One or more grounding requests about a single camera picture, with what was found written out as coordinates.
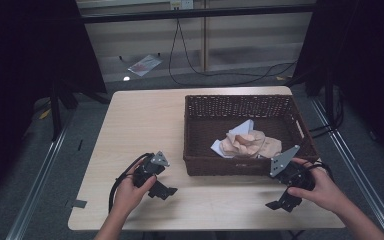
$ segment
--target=metal frame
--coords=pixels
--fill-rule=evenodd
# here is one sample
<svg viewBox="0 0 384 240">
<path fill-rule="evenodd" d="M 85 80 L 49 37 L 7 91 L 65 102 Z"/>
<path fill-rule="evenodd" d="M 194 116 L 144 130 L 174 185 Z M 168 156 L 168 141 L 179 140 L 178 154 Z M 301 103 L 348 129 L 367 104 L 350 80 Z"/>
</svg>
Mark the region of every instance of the metal frame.
<svg viewBox="0 0 384 240">
<path fill-rule="evenodd" d="M 60 23 L 60 24 L 90 24 L 90 23 L 109 23 L 109 22 L 128 22 L 144 20 L 162 20 L 162 19 L 180 19 L 180 18 L 200 18 L 200 17 L 223 17 L 239 15 L 259 15 L 259 14 L 279 14 L 279 13 L 300 13 L 327 11 L 340 9 L 345 5 L 335 4 L 297 4 L 297 5 L 279 5 L 264 7 L 241 7 L 241 8 L 214 8 L 214 9 L 192 9 L 179 11 L 157 11 L 157 12 L 139 12 L 124 14 L 94 14 L 83 15 L 78 18 L 61 19 L 38 19 L 35 23 Z"/>
</svg>

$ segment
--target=white paper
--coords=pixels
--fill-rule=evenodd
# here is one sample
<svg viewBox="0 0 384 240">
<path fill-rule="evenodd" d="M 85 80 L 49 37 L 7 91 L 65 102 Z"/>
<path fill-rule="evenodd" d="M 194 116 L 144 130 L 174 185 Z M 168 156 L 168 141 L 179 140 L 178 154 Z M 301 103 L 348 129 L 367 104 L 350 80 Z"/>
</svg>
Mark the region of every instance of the white paper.
<svg viewBox="0 0 384 240">
<path fill-rule="evenodd" d="M 158 66 L 161 62 L 161 59 L 148 55 L 139 62 L 135 63 L 133 66 L 129 67 L 128 70 L 142 77 L 154 67 Z"/>
</svg>

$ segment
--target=metal bracket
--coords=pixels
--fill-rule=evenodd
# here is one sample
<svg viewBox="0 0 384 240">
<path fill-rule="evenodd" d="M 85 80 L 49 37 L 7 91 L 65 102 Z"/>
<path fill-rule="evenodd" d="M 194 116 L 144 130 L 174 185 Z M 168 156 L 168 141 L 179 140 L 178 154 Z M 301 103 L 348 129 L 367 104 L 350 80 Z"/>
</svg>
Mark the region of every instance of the metal bracket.
<svg viewBox="0 0 384 240">
<path fill-rule="evenodd" d="M 300 147 L 295 145 L 294 147 L 286 150 L 285 152 L 273 157 L 271 159 L 270 165 L 270 176 L 275 177 L 277 174 L 282 172 L 286 166 L 288 166 L 289 162 L 291 162 L 292 158 L 298 152 Z"/>
<path fill-rule="evenodd" d="M 167 161 L 167 159 L 165 158 L 164 154 L 161 151 L 155 154 L 155 156 L 151 159 L 151 163 L 160 165 L 160 166 L 165 166 L 165 167 L 170 166 L 170 163 Z"/>
</svg>

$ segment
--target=human hand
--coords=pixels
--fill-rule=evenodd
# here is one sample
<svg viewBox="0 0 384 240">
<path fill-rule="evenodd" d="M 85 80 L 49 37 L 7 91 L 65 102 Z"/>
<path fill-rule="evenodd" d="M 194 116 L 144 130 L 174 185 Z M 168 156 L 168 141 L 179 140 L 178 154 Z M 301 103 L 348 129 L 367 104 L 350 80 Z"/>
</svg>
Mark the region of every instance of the human hand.
<svg viewBox="0 0 384 240">
<path fill-rule="evenodd" d="M 136 163 L 128 172 L 127 177 L 124 178 L 120 185 L 117 187 L 117 192 L 114 198 L 114 205 L 111 211 L 121 211 L 129 214 L 135 209 L 143 195 L 149 191 L 157 180 L 156 176 L 150 177 L 140 188 L 133 184 L 133 175 L 135 169 L 142 164 L 143 159 Z"/>
<path fill-rule="evenodd" d="M 313 165 L 299 158 L 293 158 L 292 160 L 298 164 L 303 164 L 305 167 Z M 338 213 L 343 209 L 342 206 L 349 202 L 349 199 L 342 193 L 338 186 L 336 186 L 326 172 L 317 168 L 313 168 L 310 171 L 315 180 L 314 189 L 308 191 L 302 188 L 290 187 L 288 193 L 292 196 L 312 201 L 326 210 Z"/>
</svg>

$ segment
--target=black curtain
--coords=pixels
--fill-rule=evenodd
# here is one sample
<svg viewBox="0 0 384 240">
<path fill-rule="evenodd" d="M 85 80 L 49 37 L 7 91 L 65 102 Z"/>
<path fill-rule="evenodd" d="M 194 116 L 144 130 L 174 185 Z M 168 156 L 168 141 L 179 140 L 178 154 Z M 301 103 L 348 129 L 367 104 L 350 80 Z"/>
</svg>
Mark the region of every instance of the black curtain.
<svg viewBox="0 0 384 240">
<path fill-rule="evenodd" d="M 53 81 L 106 92 L 84 25 L 43 21 L 79 16 L 74 0 L 0 1 L 0 179 Z"/>
</svg>

